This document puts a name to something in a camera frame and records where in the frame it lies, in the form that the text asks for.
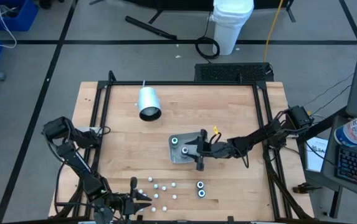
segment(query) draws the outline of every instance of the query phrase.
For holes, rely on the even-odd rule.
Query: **wooden tabletop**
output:
[[[90,124],[96,82],[83,82],[80,86],[73,124],[86,127]],[[142,121],[138,116],[138,92],[141,86],[112,86],[106,126],[111,133],[104,135],[99,162],[99,173],[108,179],[113,192],[128,192],[131,177],[138,178],[137,189],[153,198],[152,212],[146,208],[137,215],[144,220],[209,220],[224,221],[227,216],[235,220],[274,220],[267,173],[258,144],[249,152],[250,167],[241,159],[206,158],[204,171],[195,169],[195,163],[173,164],[169,159],[168,138],[172,134],[193,133],[205,129],[212,133],[217,126],[222,133],[220,141],[236,136],[246,136],[259,128],[251,86],[152,86],[160,98],[162,116],[153,122]],[[273,116],[287,108],[280,82],[267,83]],[[262,93],[260,102],[265,115]],[[99,109],[97,121],[100,121]],[[288,147],[297,150],[294,140]],[[313,216],[309,195],[292,192],[292,187],[305,182],[302,163],[297,153],[282,149],[283,169],[289,192],[304,211]],[[205,183],[206,196],[197,198],[196,182]],[[77,187],[78,177],[69,167],[60,176],[58,201],[67,202]],[[153,184],[167,186],[167,191],[153,189]],[[280,215],[285,216],[282,196],[277,188]],[[51,205],[49,215],[54,215]]]

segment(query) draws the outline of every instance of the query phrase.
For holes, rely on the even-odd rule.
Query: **gray plastic plate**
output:
[[[170,136],[168,138],[168,144],[169,144],[171,162],[175,164],[194,162],[194,159],[192,159],[191,157],[182,155],[181,150],[183,147],[186,147],[188,149],[189,154],[198,156],[199,154],[196,152],[197,145],[187,145],[186,143],[195,140],[200,135],[201,135],[200,132],[196,132],[196,133],[175,134]],[[177,145],[173,145],[171,143],[171,140],[173,138],[178,139]]]

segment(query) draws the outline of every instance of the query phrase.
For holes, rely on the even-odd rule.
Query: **wire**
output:
[[[220,45],[217,43],[217,41],[215,41],[214,39],[210,38],[210,37],[206,37],[206,34],[207,34],[207,30],[209,28],[209,23],[210,23],[210,15],[211,15],[211,11],[209,11],[209,17],[207,18],[207,25],[206,25],[206,30],[204,31],[204,34],[203,36],[201,36],[200,38],[198,38],[195,42],[195,49],[196,51],[199,53],[199,55],[206,59],[207,62],[211,63],[209,61],[209,59],[216,59],[218,58],[218,56],[220,56]],[[217,48],[217,52],[214,54],[214,55],[206,55],[204,53],[201,52],[201,50],[199,49],[199,44],[201,42],[209,42],[210,44],[214,44]]]
[[[284,148],[285,148],[285,149],[289,149],[289,150],[291,150],[291,151],[293,151],[293,152],[296,152],[298,155],[300,155],[300,153],[299,153],[297,150],[295,150],[295,149],[291,149],[291,148],[286,147],[286,146],[284,146]]]
[[[79,202],[58,202],[58,203],[56,203],[56,205],[58,207],[62,207],[62,206],[66,206],[66,205],[82,205],[82,206],[94,208],[96,210],[99,209],[99,207],[96,207],[94,205],[90,205],[90,204],[87,204],[87,203],[79,203]]]
[[[108,126],[105,126],[105,127],[100,128],[100,129],[98,130],[97,135],[99,135],[99,133],[101,132],[101,130],[102,130],[102,136],[104,136],[104,135],[106,135],[106,134],[109,134],[110,131],[112,131]]]
[[[354,73],[352,73],[351,75],[347,76],[347,78],[345,78],[344,80],[334,84],[333,86],[329,87],[327,90],[325,90],[323,93],[319,94],[317,97],[315,97],[313,100],[309,101],[308,103],[305,103],[303,106],[309,104],[309,103],[312,103],[314,102],[316,99],[318,99],[320,96],[324,95],[325,93],[327,93],[328,90],[334,88],[335,86],[339,85],[340,83],[346,81],[349,77],[351,77],[352,75],[354,75]]]
[[[214,143],[212,143],[213,139],[214,139],[216,136],[218,136],[217,139],[216,139],[216,141],[214,141]],[[218,140],[220,140],[220,138],[221,138],[221,133],[217,133],[217,134],[213,135],[213,137],[210,138],[209,144],[215,144],[215,143],[217,143]]]
[[[62,165],[60,165],[59,170],[58,170],[58,174],[56,175],[56,187],[55,187],[55,194],[54,194],[54,208],[55,208],[55,212],[56,214],[59,213],[58,211],[58,206],[57,204],[57,197],[58,197],[58,188],[59,188],[59,177],[60,177],[60,173],[62,172],[62,169],[64,167],[64,163],[62,163]]]
[[[319,115],[319,114],[313,114],[313,115],[311,115],[311,116],[317,116],[317,117],[319,117],[319,118],[326,119],[324,116]]]
[[[1,25],[9,33],[9,35],[14,39],[14,42],[15,42],[15,44],[13,46],[7,46],[7,45],[0,44],[0,47],[6,47],[9,49],[16,47],[17,41],[16,41],[15,37],[12,35],[11,31],[9,31],[8,27],[5,25],[4,19],[2,18],[1,8],[0,8],[0,21],[1,21]]]
[[[265,59],[267,58],[268,43],[270,42],[270,38],[271,38],[271,35],[272,35],[272,31],[274,30],[275,23],[276,23],[276,21],[277,21],[278,14],[279,14],[279,12],[280,12],[280,8],[282,7],[282,3],[283,3],[283,0],[280,0],[277,13],[275,14],[275,18],[274,18],[274,21],[272,22],[272,26],[271,26],[271,29],[270,29],[270,33],[268,34],[268,38],[267,38],[267,41],[266,41],[266,43],[265,43],[265,50],[264,50],[264,59],[263,59],[263,62],[265,62]]]
[[[246,147],[246,161],[247,162],[245,162],[244,156],[242,155],[242,153],[240,153],[240,150],[236,147],[235,147],[235,149],[239,153],[240,157],[242,158],[243,163],[245,164],[245,167],[248,169],[249,168],[249,156],[247,155],[247,153],[249,152],[249,147]]]
[[[307,140],[304,138],[304,142],[305,144],[307,144],[307,146],[311,149],[311,151],[313,151],[319,158],[323,159],[324,161],[329,162],[332,166],[336,167],[336,165],[334,163],[332,163],[329,159],[325,159],[324,157],[322,157],[321,155],[319,155],[307,142]]]
[[[327,104],[323,105],[322,107],[320,107],[318,110],[316,110],[314,113],[311,114],[311,116],[313,116],[314,114],[316,114],[318,111],[320,111],[321,109],[323,109],[324,107],[328,106],[333,100],[335,100],[337,97],[339,97],[341,94],[343,94],[351,85],[348,85],[343,91],[341,91],[339,94],[337,94],[332,100],[330,100]]]

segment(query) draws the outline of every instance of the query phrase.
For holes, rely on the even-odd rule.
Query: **metal ring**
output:
[[[183,147],[183,149],[181,150],[181,153],[182,153],[182,154],[185,154],[185,155],[188,154],[188,152],[189,152],[189,151],[188,151],[188,148],[187,148],[187,147]]]
[[[202,181],[198,181],[198,182],[196,183],[196,188],[197,188],[198,190],[203,189],[203,187],[204,187],[204,183],[203,183]]]
[[[199,190],[198,191],[198,197],[199,198],[204,198],[204,196],[206,196],[206,192],[204,190]]]
[[[171,139],[171,143],[172,143],[173,145],[177,145],[178,139],[177,139],[177,138],[172,138],[172,139]]]

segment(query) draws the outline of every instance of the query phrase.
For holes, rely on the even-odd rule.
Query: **black cable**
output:
[[[98,132],[97,132],[97,135],[99,135],[99,133],[101,132],[101,130],[103,131],[105,128],[107,128],[108,129],[108,131],[107,132],[105,132],[105,133],[102,133],[102,135],[104,136],[104,135],[106,135],[106,134],[109,134],[110,133],[110,131],[112,131],[108,126],[105,126],[105,127],[103,127],[103,128],[100,128],[99,130],[98,130]]]
[[[316,99],[318,99],[320,96],[324,95],[325,93],[327,93],[328,90],[334,88],[335,86],[339,85],[340,83],[346,81],[349,77],[351,77],[352,75],[354,75],[354,73],[352,73],[351,75],[349,75],[347,78],[345,78],[344,80],[334,84],[333,86],[329,87],[327,90],[325,90],[323,93],[319,94],[317,97],[315,97],[313,100],[309,101],[308,103],[305,103],[303,106],[309,104],[309,103],[312,103],[314,102]]]
[[[295,150],[295,149],[291,149],[291,148],[286,147],[286,146],[284,146],[284,148],[285,148],[285,149],[289,149],[289,150],[291,150],[291,151],[293,151],[293,152],[296,152],[297,154],[299,154],[299,155],[300,155],[300,153],[299,153],[297,150]]]
[[[269,162],[272,162],[274,161],[274,159],[276,158],[277,156],[274,156],[274,158],[272,158],[271,160],[269,160]]]
[[[220,45],[214,39],[212,39],[210,37],[206,37],[207,30],[209,28],[210,15],[211,15],[211,11],[209,11],[209,17],[207,18],[206,30],[204,31],[203,36],[198,38],[195,42],[196,51],[199,53],[199,55],[202,56],[202,58],[206,59],[209,63],[211,63],[211,62],[208,59],[216,59],[216,58],[218,58],[218,56],[220,56]],[[206,55],[203,52],[201,52],[201,50],[199,49],[199,44],[214,44],[217,48],[217,52],[214,55]]]
[[[93,205],[90,205],[90,204],[87,204],[87,203],[79,203],[79,202],[58,202],[58,203],[56,203],[56,205],[57,205],[58,207],[63,207],[63,206],[66,206],[66,205],[82,205],[82,206],[94,208],[94,209],[96,209],[96,210],[99,209],[99,208],[96,207],[96,206],[93,206]]]
[[[212,143],[212,142],[213,142],[213,139],[214,139],[216,136],[218,136],[217,139],[216,139],[216,141],[215,141],[214,143]],[[220,138],[221,138],[221,133],[218,133],[218,134],[213,135],[213,137],[210,138],[209,144],[215,144],[215,143],[217,143],[218,140],[220,140]]]
[[[55,187],[55,194],[54,194],[54,208],[55,208],[56,214],[59,213],[58,206],[56,206],[57,197],[58,197],[58,188],[59,188],[59,177],[60,177],[60,173],[62,172],[62,168],[64,167],[64,165],[65,165],[64,163],[62,163],[62,165],[60,165],[58,174],[56,175],[56,187]]]
[[[303,138],[304,138],[305,144],[307,144],[307,146],[308,146],[319,158],[323,159],[324,161],[329,162],[332,166],[336,167],[336,165],[335,165],[334,163],[332,163],[329,159],[326,159],[326,158],[322,157],[321,155],[319,155],[319,154],[308,144],[308,142],[307,142],[307,140],[305,139],[305,137],[303,137]]]
[[[243,163],[245,164],[245,167],[248,169],[249,168],[249,155],[247,155],[247,153],[249,152],[249,147],[246,147],[246,161],[247,161],[247,163],[245,162],[245,159],[244,159],[244,156],[242,155],[242,153],[240,153],[240,150],[236,147],[235,147],[235,149],[239,153],[240,157],[242,158]]]
[[[311,116],[313,116],[315,113],[317,113],[318,111],[320,111],[321,109],[323,109],[324,107],[328,106],[328,104],[330,104],[333,100],[335,100],[337,97],[339,97],[341,94],[343,94],[348,87],[350,87],[351,85],[348,85],[343,91],[341,91],[339,94],[337,94],[332,100],[330,100],[327,104],[323,105],[322,107],[320,107],[318,110],[316,110],[314,113],[311,114]]]

